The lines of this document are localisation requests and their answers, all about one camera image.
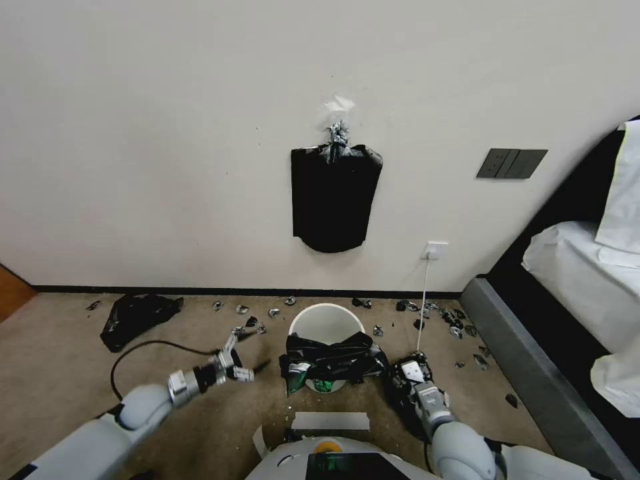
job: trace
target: white bucket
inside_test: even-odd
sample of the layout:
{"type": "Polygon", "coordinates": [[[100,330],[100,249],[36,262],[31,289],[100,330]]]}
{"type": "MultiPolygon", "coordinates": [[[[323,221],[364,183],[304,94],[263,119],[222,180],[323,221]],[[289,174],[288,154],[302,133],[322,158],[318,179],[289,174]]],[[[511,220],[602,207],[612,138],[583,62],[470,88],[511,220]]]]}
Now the white bucket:
{"type": "MultiPolygon", "coordinates": [[[[291,322],[289,334],[296,332],[299,337],[330,345],[342,342],[365,328],[352,312],[333,303],[318,303],[305,308],[298,313],[291,322]]],[[[307,380],[307,386],[318,393],[333,393],[347,381],[335,380],[331,391],[319,392],[313,386],[312,380],[307,380]]]]}

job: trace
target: white pillow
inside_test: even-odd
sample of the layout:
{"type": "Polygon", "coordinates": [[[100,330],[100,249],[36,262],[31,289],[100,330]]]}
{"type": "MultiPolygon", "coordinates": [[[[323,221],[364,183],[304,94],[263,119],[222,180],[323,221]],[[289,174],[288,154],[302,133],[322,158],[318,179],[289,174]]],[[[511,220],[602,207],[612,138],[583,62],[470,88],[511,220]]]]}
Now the white pillow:
{"type": "Polygon", "coordinates": [[[640,253],[640,120],[625,123],[625,136],[595,240],[608,247],[640,253]]]}

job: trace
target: electrical outlet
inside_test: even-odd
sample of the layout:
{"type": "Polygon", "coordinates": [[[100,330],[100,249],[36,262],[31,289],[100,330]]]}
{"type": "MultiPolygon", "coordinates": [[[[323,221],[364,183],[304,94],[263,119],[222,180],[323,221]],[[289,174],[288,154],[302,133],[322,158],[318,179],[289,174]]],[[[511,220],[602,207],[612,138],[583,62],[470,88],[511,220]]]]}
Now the electrical outlet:
{"type": "Polygon", "coordinates": [[[438,260],[442,257],[443,250],[448,246],[448,241],[430,240],[427,246],[422,250],[420,258],[429,260],[438,260]]]}
{"type": "Polygon", "coordinates": [[[485,158],[482,167],[478,170],[477,178],[495,178],[498,170],[502,167],[509,156],[511,149],[491,149],[485,158]]]}

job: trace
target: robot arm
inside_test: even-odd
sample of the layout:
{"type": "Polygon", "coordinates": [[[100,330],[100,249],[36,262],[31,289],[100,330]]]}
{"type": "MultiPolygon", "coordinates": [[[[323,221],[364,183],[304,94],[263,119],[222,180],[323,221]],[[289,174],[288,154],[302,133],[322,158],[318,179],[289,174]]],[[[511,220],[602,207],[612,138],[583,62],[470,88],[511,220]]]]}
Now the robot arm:
{"type": "MultiPolygon", "coordinates": [[[[14,475],[15,479],[108,479],[130,452],[174,410],[227,379],[251,382],[254,371],[242,368],[232,334],[208,362],[169,376],[167,386],[134,388],[114,408],[82,425],[14,475]]],[[[258,366],[256,372],[266,363],[258,366]]]]}

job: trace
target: black baseboard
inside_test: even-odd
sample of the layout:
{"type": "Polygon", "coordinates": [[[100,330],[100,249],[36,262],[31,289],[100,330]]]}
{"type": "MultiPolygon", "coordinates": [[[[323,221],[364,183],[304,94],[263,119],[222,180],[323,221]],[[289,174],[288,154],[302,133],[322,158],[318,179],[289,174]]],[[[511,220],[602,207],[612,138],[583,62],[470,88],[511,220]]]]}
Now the black baseboard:
{"type": "MultiPolygon", "coordinates": [[[[421,291],[387,290],[315,290],[315,289],[240,289],[184,287],[91,287],[84,285],[32,285],[36,292],[54,293],[157,293],[163,295],[251,295],[258,297],[359,297],[359,298],[422,298],[421,291]]],[[[457,299],[461,292],[427,292],[429,299],[457,299]]]]}

